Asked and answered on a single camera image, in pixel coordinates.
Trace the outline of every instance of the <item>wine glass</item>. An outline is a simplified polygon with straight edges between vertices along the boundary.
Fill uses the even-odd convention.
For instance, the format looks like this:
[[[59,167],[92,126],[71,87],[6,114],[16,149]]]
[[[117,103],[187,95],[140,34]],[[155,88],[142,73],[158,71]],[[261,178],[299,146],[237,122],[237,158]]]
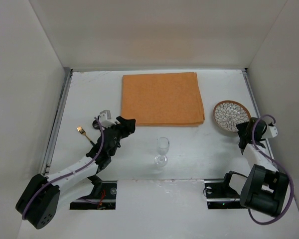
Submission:
[[[158,156],[155,157],[155,164],[158,167],[164,167],[167,165],[168,159],[166,154],[169,150],[169,140],[168,138],[161,137],[157,139],[157,146],[156,146]]]

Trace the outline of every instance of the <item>orange towel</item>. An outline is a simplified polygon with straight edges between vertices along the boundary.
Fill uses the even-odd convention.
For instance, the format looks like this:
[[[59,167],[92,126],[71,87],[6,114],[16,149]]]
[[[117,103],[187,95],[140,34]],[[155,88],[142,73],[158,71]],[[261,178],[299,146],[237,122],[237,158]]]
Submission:
[[[197,126],[205,120],[194,72],[123,76],[122,117],[137,125]]]

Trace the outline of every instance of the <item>decorative plate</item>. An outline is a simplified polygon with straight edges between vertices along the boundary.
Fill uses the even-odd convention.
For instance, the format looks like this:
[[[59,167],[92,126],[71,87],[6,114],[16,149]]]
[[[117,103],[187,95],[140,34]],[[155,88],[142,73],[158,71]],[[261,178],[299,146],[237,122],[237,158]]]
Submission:
[[[236,125],[247,122],[250,119],[250,113],[241,103],[222,101],[214,108],[214,118],[224,130],[238,132]]]

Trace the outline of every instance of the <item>gold fork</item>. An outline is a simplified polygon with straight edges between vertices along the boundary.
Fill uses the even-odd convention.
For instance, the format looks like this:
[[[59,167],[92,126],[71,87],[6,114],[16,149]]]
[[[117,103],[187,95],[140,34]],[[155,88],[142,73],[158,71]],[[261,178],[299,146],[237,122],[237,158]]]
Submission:
[[[84,135],[93,146],[95,145],[95,143],[86,135],[85,130],[81,126],[76,127],[76,129],[80,132],[80,134]]]

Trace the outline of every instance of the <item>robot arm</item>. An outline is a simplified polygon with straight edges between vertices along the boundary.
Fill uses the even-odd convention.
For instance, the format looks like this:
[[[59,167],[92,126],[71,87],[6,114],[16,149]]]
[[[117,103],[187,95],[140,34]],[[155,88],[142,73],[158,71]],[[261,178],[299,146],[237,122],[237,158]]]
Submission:
[[[252,143],[252,129],[258,119],[251,118],[249,122],[237,125],[240,137],[239,147],[251,168],[249,176],[225,176],[226,185],[240,195],[240,205],[277,217],[283,207],[287,193],[289,178],[279,172],[259,151],[264,152],[261,141],[278,135],[277,128],[271,123],[267,125],[263,120],[255,127],[255,143],[263,148],[256,150]]]
[[[25,220],[28,220],[37,229],[43,228],[50,223],[56,211],[62,206],[83,196],[88,196],[91,192],[98,193],[96,191],[100,189],[102,180],[96,174],[109,165],[111,156],[114,156],[117,148],[121,147],[120,140],[135,132],[135,119],[122,117],[116,119],[120,123],[111,121],[109,111],[100,113],[99,120],[105,129],[103,130],[103,147],[95,162],[91,162],[91,160],[100,150],[101,137],[77,163],[46,177],[37,174],[30,180],[15,207],[18,212],[25,215]],[[40,193],[30,203],[38,191]]]

